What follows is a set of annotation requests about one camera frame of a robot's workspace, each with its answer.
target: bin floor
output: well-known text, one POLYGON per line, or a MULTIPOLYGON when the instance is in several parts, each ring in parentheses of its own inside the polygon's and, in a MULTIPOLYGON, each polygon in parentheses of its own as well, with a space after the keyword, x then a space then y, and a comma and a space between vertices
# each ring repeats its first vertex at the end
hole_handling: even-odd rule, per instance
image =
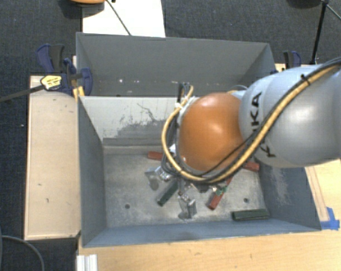
POLYGON ((160 207, 156 198, 167 186, 159 181, 159 188, 150 188, 145 171, 158 167, 159 161, 150 160, 146 154, 117 155, 104 152, 104 183, 106 192, 107 225, 119 226, 186 224, 191 222, 231 220, 230 212, 265 208, 257 173, 241 170, 231 181, 218 207, 206 207, 211 190, 199 193, 191 187, 187 191, 196 200, 197 214, 188 220, 178 218, 181 208, 177 194, 160 207))

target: gray carpet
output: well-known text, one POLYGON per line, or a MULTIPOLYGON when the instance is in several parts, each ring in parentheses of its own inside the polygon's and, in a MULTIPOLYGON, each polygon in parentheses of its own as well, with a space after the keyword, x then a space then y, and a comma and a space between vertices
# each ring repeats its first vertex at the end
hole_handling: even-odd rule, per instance
MULTIPOLYGON (((341 15, 341 0, 330 0, 341 15)), ((284 50, 311 59, 321 12, 318 0, 162 0, 168 37, 270 43, 276 62, 284 50)), ((81 9, 65 0, 0 0, 0 95, 28 87, 41 72, 34 52, 44 43, 65 45, 75 54, 81 9)), ((319 62, 341 56, 341 22, 327 10, 319 62)), ((21 237, 27 148, 27 98, 0 104, 0 223, 5 235, 21 237)), ((46 270, 74 270, 75 240, 35 242, 46 270)), ((25 246, 5 242, 3 270, 39 270, 25 246)))

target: gray bin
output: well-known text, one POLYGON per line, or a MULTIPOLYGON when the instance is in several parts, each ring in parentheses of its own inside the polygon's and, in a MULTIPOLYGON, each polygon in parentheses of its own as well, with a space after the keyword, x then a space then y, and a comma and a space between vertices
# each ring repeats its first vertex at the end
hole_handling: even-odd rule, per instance
POLYGON ((261 165, 242 170, 215 211, 209 191, 190 190, 197 215, 178 218, 173 196, 163 207, 145 171, 158 161, 164 120, 177 81, 197 95, 249 85, 274 69, 265 43, 77 34, 78 68, 90 67, 94 91, 78 103, 81 234, 84 247, 145 244, 321 230, 305 170, 261 165), (232 211, 267 208, 270 219, 235 222, 232 211))

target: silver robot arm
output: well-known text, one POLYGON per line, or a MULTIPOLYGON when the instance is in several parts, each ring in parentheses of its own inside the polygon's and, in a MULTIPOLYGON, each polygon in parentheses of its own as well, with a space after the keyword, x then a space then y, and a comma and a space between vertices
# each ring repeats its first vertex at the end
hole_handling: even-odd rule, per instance
POLYGON ((242 100, 239 126, 246 139, 295 84, 303 79, 306 83, 310 80, 310 85, 278 115, 254 157, 280 168, 341 159, 341 64, 334 67, 327 67, 327 64, 332 65, 291 68, 262 78, 247 91, 235 94, 242 100), (308 75, 320 77, 311 82, 308 75))

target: yellow cable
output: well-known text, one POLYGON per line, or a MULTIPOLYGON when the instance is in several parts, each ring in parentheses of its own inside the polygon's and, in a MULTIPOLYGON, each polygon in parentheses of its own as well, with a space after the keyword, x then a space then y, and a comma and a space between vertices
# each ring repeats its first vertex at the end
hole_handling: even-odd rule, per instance
MULTIPOLYGON (((229 168, 224 174, 220 175, 217 178, 214 178, 213 180, 208 181, 209 183, 215 183, 220 182, 229 175, 231 175, 234 171, 236 171, 238 168, 240 168, 246 160, 249 158, 249 156, 256 150, 258 145, 262 142, 264 137, 266 136, 267 132, 272 127, 273 123, 277 120, 277 117, 281 114, 281 112, 287 107, 287 105, 297 96, 299 95, 305 88, 307 88, 309 85, 317 81, 320 77, 322 77, 324 74, 328 73, 328 71, 334 69, 337 67, 337 65, 331 66, 329 68, 326 68, 319 73, 316 73, 314 76, 310 77, 307 81, 304 81, 301 83, 296 89, 294 89, 292 92, 290 92, 276 107, 274 112, 270 115, 267 122, 263 125, 261 130, 259 131, 258 135, 255 137, 255 139, 252 141, 250 146, 248 147, 247 151, 237 160, 237 162, 229 168)), ((166 133, 167 129, 169 127, 169 124, 171 123, 172 119, 180 112, 181 108, 187 103, 188 99, 193 93, 193 86, 190 87, 190 91, 187 95, 187 97, 182 101, 179 107, 177 107, 171 115, 167 118, 165 121, 165 124, 163 126, 162 134, 161 134, 161 142, 162 142, 162 148, 164 151, 164 154, 166 155, 167 159, 171 163, 171 165, 178 171, 182 176, 184 176, 187 179, 194 180, 194 181, 206 181, 207 178, 204 177, 198 177, 193 174, 190 174, 183 170, 177 162, 174 160, 173 156, 169 152, 167 148, 167 140, 166 140, 166 133)))

